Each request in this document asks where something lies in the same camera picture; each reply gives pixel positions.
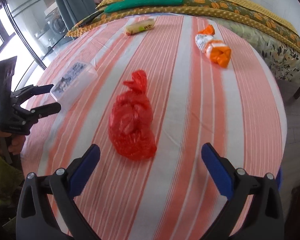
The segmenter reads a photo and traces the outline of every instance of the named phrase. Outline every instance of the plastic bag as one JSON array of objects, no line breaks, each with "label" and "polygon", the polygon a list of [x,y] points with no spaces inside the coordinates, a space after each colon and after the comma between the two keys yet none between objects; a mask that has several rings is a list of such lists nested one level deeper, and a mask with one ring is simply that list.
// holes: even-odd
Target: plastic bag
[{"label": "plastic bag", "polygon": [[143,160],[153,157],[157,150],[150,128],[153,112],[146,97],[146,73],[135,71],[132,79],[123,82],[130,90],[117,96],[109,117],[108,133],[120,155]]}]

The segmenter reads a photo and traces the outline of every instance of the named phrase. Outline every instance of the curtain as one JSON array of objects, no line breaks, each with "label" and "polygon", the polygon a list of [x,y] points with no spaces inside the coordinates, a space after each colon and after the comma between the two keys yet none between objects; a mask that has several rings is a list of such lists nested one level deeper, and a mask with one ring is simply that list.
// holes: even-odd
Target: curtain
[{"label": "curtain", "polygon": [[68,30],[96,11],[93,0],[56,0],[56,2]]}]

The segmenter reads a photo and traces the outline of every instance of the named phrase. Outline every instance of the human hand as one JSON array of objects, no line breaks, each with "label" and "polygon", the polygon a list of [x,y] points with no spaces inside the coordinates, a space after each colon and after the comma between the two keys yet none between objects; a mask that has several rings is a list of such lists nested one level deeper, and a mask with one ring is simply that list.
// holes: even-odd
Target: human hand
[{"label": "human hand", "polygon": [[13,155],[17,155],[21,152],[23,145],[25,144],[26,137],[24,135],[19,134],[12,134],[1,132],[0,131],[0,137],[12,137],[11,145],[8,146],[8,151],[11,152]]}]

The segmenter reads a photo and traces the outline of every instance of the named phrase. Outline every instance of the food package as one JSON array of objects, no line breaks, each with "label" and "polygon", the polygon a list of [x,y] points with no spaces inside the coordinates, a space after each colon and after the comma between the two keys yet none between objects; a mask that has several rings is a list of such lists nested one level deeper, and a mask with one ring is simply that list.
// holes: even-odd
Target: food package
[{"label": "food package", "polygon": [[135,161],[151,158],[157,147],[151,130],[153,112],[146,96],[146,73],[135,71],[132,81],[123,84],[130,90],[118,95],[112,107],[109,138],[120,155]]},{"label": "food package", "polygon": [[150,30],[153,28],[154,24],[155,24],[155,20],[152,18],[149,18],[147,20],[139,21],[139,22],[133,23],[131,25],[125,26],[123,28],[123,33],[130,36],[135,33]]},{"label": "food package", "polygon": [[61,104],[62,110],[68,111],[97,78],[98,73],[92,64],[77,61],[53,82],[50,94]]},{"label": "food package", "polygon": [[206,29],[199,31],[199,34],[195,36],[195,43],[208,59],[226,68],[231,59],[231,49],[223,41],[216,40],[213,37],[214,34],[213,26],[208,25]]}]

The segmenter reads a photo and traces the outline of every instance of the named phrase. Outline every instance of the pink and white striped sheet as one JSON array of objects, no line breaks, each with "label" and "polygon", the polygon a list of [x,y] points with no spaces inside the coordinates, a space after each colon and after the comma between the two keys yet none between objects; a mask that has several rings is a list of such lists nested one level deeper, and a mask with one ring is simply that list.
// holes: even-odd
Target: pink and white striped sheet
[{"label": "pink and white striped sheet", "polygon": [[[68,112],[33,126],[22,166],[25,174],[52,174],[95,143],[100,162],[75,202],[103,240],[198,240],[226,201],[201,160],[201,146],[212,143],[251,175],[276,175],[287,133],[283,102],[265,62],[230,30],[202,18],[163,15],[156,16],[152,30],[122,33],[125,24],[148,17],[101,25],[51,63],[39,85],[56,82],[76,61],[92,63],[98,79]],[[195,45],[195,35],[208,24],[232,49],[227,69],[212,64]],[[142,162],[117,154],[107,134],[115,98],[126,90],[122,82],[137,69],[148,75],[158,147],[155,158]],[[37,96],[27,108],[52,101],[50,95]]]}]

